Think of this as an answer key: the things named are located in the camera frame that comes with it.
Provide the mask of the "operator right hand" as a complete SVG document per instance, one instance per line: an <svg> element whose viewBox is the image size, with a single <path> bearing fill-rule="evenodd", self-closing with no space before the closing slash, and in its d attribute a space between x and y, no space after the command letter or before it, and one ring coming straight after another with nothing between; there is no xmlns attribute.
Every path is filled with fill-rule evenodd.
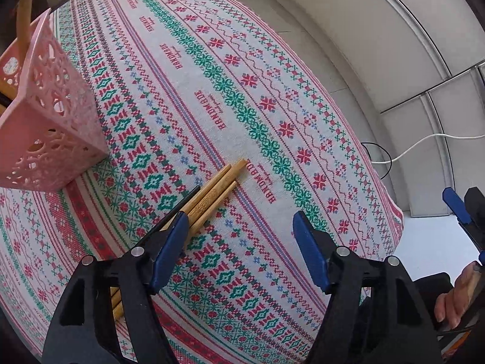
<svg viewBox="0 0 485 364"><path fill-rule="evenodd" d="M469 308L474 290L480 280L479 266L476 261L468 264L455 280L455 286L447 293L441 294L434 309L438 322L445 321L451 329L455 329Z"/></svg>

